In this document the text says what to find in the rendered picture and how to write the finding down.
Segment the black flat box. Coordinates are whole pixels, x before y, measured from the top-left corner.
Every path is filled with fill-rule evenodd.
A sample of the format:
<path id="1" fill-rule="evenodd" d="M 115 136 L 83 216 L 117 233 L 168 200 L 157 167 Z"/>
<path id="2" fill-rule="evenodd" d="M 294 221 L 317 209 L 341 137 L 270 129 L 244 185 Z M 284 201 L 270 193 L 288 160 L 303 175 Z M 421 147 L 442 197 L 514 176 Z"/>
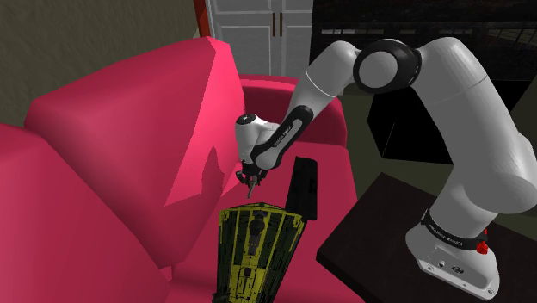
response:
<path id="1" fill-rule="evenodd" d="M 311 158 L 296 157 L 287 193 L 285 209 L 304 220 L 318 218 L 318 163 Z"/>

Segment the yellow and black cone toy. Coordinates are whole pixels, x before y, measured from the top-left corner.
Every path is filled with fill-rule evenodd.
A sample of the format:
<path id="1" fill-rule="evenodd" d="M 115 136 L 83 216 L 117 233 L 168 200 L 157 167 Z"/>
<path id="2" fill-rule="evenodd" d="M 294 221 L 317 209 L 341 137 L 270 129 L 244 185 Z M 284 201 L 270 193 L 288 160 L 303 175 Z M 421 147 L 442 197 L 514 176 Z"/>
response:
<path id="1" fill-rule="evenodd" d="M 306 223 L 267 203 L 221 210 L 212 303 L 274 303 Z"/>

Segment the red sofa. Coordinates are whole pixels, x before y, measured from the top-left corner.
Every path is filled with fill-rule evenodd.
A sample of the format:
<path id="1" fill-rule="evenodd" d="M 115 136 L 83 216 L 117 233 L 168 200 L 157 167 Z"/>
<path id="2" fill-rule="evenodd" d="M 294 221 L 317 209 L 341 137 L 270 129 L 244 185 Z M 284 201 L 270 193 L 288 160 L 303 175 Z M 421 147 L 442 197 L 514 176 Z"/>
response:
<path id="1" fill-rule="evenodd" d="M 184 40 L 114 63 L 0 123 L 0 303 L 211 303 L 218 214 L 283 205 L 296 157 L 318 162 L 275 303 L 362 303 L 316 260 L 356 201 L 335 100 L 254 191 L 235 177 L 246 112 L 278 122 L 296 82 L 237 72 L 230 47 Z"/>

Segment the white double-door cabinet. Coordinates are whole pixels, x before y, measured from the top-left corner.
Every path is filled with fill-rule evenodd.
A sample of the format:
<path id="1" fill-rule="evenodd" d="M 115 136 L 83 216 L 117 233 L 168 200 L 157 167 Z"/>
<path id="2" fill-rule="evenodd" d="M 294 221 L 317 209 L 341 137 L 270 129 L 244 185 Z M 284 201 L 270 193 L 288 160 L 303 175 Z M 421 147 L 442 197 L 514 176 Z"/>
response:
<path id="1" fill-rule="evenodd" d="M 298 77 L 309 65 L 313 0 L 206 0 L 211 36 L 240 74 Z"/>

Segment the dark robot stand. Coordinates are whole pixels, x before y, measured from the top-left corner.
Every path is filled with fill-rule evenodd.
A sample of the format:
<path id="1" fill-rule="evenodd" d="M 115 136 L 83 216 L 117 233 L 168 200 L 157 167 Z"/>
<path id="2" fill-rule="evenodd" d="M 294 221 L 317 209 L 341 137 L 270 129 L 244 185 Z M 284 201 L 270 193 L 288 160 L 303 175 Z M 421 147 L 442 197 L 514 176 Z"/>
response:
<path id="1" fill-rule="evenodd" d="M 419 269 L 404 236 L 435 197 L 384 173 L 318 249 L 317 260 L 365 303 L 537 303 L 537 242 L 496 223 L 488 245 L 500 274 L 483 301 Z"/>

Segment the dark shelf unit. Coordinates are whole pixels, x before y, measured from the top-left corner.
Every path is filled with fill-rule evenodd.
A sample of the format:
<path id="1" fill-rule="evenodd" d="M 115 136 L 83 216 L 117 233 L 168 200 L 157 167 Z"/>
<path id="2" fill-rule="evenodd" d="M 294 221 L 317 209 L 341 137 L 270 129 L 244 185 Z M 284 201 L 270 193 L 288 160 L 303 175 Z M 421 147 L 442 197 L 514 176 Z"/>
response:
<path id="1" fill-rule="evenodd" d="M 363 48 L 392 38 L 420 47 L 441 37 L 472 51 L 508 109 L 537 76 L 537 0 L 313 0 L 312 59 L 336 40 Z M 412 89 L 375 96 L 367 123 L 383 158 L 451 161 Z"/>

